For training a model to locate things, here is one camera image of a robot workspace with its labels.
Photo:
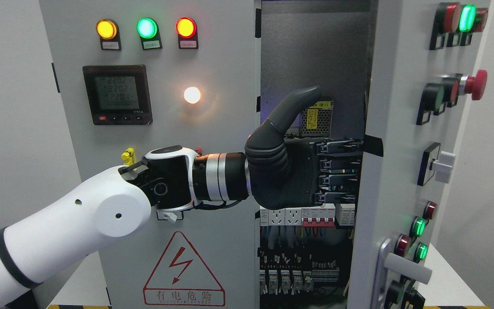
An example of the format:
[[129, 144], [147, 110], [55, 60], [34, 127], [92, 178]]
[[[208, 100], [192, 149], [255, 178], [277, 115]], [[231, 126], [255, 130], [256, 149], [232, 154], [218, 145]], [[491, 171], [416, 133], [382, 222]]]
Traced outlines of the dark grey robot hand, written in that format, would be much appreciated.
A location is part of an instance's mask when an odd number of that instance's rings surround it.
[[357, 201], [361, 139], [286, 138], [297, 116], [321, 93], [319, 86], [290, 92], [247, 139], [251, 192], [265, 209]]

